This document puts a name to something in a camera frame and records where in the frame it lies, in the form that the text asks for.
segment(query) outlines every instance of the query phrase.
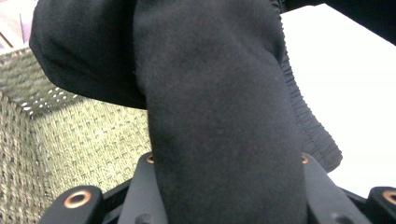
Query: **metal grommet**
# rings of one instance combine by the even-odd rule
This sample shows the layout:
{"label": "metal grommet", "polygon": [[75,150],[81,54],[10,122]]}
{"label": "metal grommet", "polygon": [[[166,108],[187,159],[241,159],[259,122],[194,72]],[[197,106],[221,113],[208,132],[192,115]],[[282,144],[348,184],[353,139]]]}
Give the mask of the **metal grommet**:
{"label": "metal grommet", "polygon": [[396,205],[396,190],[385,190],[382,195],[388,202]]}
{"label": "metal grommet", "polygon": [[307,164],[309,162],[309,159],[306,156],[302,156],[303,158],[303,164]]}
{"label": "metal grommet", "polygon": [[91,198],[91,193],[87,190],[80,190],[69,195],[64,201],[66,208],[77,208],[87,203]]}
{"label": "metal grommet", "polygon": [[152,156],[152,154],[149,154],[148,157],[146,158],[146,161],[148,163],[154,163],[154,157]]}

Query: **jacket sleeve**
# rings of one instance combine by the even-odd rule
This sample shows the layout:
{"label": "jacket sleeve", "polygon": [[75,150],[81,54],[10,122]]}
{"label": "jacket sleeve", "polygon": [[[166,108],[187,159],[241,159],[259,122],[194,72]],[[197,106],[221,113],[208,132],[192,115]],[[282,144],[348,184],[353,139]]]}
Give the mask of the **jacket sleeve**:
{"label": "jacket sleeve", "polygon": [[134,1],[40,0],[30,47],[55,85],[93,99],[145,108],[136,85]]}

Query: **woven basket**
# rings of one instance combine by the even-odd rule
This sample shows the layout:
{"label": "woven basket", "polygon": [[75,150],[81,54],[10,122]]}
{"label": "woven basket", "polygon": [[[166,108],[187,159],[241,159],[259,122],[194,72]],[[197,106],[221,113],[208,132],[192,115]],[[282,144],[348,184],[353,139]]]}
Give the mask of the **woven basket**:
{"label": "woven basket", "polygon": [[30,49],[0,55],[0,222],[37,223],[78,185],[103,192],[150,151],[147,113],[57,88]]}

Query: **wicker basket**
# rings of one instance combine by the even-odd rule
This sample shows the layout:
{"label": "wicker basket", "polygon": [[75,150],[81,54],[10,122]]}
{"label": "wicker basket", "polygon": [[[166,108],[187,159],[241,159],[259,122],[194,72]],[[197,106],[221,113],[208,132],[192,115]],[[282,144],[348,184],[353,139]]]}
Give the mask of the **wicker basket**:
{"label": "wicker basket", "polygon": [[78,185],[103,191],[150,151],[147,113],[57,88],[29,49],[0,55],[0,222],[37,223]]}

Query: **white surface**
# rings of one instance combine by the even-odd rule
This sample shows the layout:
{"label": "white surface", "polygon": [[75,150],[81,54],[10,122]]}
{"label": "white surface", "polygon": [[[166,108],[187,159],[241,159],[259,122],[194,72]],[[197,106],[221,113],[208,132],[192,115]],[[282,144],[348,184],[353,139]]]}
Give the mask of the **white surface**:
{"label": "white surface", "polygon": [[396,47],[326,6],[282,15],[302,94],[343,151],[329,174],[362,197],[396,187]]}

